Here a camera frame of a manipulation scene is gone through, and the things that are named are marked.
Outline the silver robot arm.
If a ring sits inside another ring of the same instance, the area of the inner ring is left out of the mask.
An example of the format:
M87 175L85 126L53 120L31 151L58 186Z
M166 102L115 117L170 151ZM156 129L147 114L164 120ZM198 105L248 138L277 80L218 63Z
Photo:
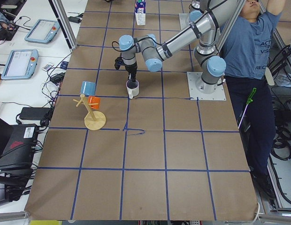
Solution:
M207 1L206 0L192 0L189 8L189 13L200 12L204 13L207 9Z
M151 72L162 69L163 61L171 58L184 47L199 40L194 56L203 73L195 82L196 88L203 94L212 94L221 76L224 75L226 63L218 56L227 35L217 36L221 26L230 31L244 6L243 0L193 0L186 20L187 25L175 36L160 44L155 35L133 38L123 35L118 44L120 55L115 59L114 67L124 66L128 80L136 81L136 54L141 53L146 67Z

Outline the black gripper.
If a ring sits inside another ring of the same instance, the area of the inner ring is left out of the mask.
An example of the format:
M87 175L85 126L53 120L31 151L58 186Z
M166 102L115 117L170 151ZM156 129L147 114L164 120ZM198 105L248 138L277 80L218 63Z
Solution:
M125 69L128 72L128 80L135 81L136 80L136 73L137 73L137 63L132 65L125 65Z

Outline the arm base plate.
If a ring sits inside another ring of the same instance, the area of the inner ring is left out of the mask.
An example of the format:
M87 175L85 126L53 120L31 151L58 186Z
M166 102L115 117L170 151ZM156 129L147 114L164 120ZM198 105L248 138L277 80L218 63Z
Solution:
M190 13L179 13L180 30L190 26L189 23L193 22L190 18Z
M187 72L190 99L226 101L223 80L219 78L216 84L206 84L201 76L202 72Z

